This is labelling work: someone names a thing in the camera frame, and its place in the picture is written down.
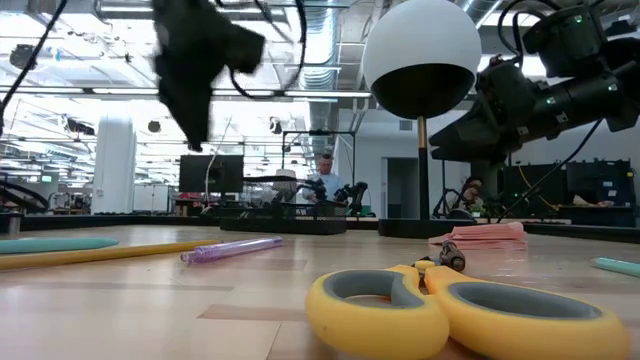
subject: table surface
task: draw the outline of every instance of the table surface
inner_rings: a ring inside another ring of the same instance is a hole
[[[29,237],[105,236],[119,246],[263,236],[210,227],[122,226]],[[373,231],[284,235],[285,246],[215,263],[155,255],[0,274],[0,359],[352,359],[322,344],[304,298],[320,275],[435,255],[425,240]],[[465,252],[466,274],[578,297],[615,311],[640,359],[640,279],[591,268],[603,256],[640,261],[637,245],[529,235],[529,250]],[[479,359],[450,342],[437,359]]]

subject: teal object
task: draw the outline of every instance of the teal object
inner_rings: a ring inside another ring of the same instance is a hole
[[[597,258],[591,262],[599,269],[640,277],[640,264],[607,258]]]
[[[52,251],[100,249],[117,245],[107,238],[26,238],[0,240],[0,254],[30,254]]]

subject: computer screen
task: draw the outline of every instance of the computer screen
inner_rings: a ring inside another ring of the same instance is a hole
[[[181,192],[205,192],[205,174],[213,155],[180,157]],[[241,193],[244,186],[244,156],[218,155],[209,169],[210,193]]]

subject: pink paper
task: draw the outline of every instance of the pink paper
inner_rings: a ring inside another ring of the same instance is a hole
[[[449,234],[429,239],[429,244],[453,241],[460,250],[510,249],[526,250],[527,233],[520,222],[454,227]]]

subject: black robotic arm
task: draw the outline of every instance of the black robotic arm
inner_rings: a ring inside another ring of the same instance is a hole
[[[628,129],[640,115],[640,40],[607,41],[587,5],[558,10],[524,35],[555,85],[522,74],[522,57],[502,60],[478,74],[471,110],[429,143],[435,159],[504,161],[523,144],[606,119],[612,132]]]

